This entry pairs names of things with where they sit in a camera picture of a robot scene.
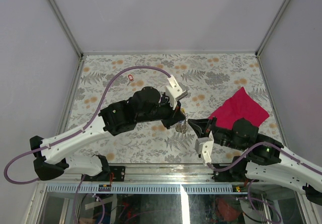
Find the silver keyring bunch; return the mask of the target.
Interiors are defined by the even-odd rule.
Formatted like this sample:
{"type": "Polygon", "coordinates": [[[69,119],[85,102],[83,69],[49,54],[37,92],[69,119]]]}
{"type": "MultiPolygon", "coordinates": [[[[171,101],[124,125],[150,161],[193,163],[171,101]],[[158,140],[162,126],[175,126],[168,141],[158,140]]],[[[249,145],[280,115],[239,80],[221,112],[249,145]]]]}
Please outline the silver keyring bunch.
{"type": "Polygon", "coordinates": [[[188,131],[188,126],[185,121],[177,123],[175,127],[176,132],[185,134],[188,131]]]}

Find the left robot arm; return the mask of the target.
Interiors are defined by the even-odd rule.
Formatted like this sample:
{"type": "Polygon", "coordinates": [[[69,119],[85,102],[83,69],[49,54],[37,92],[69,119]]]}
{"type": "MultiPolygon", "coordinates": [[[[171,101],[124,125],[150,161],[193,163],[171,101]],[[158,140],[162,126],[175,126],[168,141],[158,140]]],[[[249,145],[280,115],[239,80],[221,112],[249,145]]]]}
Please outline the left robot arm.
{"type": "Polygon", "coordinates": [[[77,156],[75,152],[89,143],[132,131],[138,123],[161,121],[169,129],[185,120],[180,99],[187,90],[166,87],[161,94],[153,87],[144,87],[127,100],[110,104],[94,115],[90,124],[83,124],[51,138],[34,136],[31,149],[36,150],[34,170],[41,181],[63,174],[81,174],[85,181],[109,181],[112,175],[103,155],[77,156]]]}

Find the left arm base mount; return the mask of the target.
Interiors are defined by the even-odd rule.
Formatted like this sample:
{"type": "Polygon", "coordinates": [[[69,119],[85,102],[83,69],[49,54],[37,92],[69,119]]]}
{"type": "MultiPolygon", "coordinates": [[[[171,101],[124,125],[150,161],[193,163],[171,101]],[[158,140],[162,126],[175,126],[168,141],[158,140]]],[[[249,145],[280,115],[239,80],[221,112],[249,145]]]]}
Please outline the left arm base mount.
{"type": "Polygon", "coordinates": [[[97,181],[103,182],[124,182],[125,180],[125,166],[110,166],[109,171],[103,170],[97,177],[97,181]]]}

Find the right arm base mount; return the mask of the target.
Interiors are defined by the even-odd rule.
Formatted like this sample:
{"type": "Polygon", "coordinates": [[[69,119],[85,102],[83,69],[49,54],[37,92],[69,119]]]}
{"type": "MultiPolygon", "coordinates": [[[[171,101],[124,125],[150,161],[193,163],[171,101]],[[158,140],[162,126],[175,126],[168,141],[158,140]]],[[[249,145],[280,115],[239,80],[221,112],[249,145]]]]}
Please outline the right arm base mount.
{"type": "Polygon", "coordinates": [[[244,182],[246,178],[246,164],[237,164],[223,172],[213,172],[212,180],[215,182],[244,182]]]}

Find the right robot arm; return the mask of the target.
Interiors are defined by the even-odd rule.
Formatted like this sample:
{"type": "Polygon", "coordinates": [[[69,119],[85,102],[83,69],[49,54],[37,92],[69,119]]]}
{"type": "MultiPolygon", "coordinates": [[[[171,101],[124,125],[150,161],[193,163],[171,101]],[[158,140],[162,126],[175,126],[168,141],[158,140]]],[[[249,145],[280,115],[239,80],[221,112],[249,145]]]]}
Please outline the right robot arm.
{"type": "Polygon", "coordinates": [[[258,127],[241,118],[232,129],[217,126],[217,119],[189,119],[197,135],[195,150],[219,181],[258,180],[296,191],[321,205],[321,167],[300,157],[281,142],[259,133],[258,127]],[[214,145],[241,151],[228,166],[212,161],[214,145]]]}

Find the red tag key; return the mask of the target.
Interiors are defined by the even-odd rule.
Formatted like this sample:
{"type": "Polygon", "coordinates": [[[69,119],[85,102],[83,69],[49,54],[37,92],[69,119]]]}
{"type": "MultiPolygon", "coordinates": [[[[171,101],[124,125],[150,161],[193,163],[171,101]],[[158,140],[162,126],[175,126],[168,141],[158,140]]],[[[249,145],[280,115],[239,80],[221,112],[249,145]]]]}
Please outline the red tag key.
{"type": "Polygon", "coordinates": [[[134,81],[134,78],[131,74],[128,75],[128,79],[129,79],[129,82],[127,85],[130,85],[133,81],[134,81]]]}

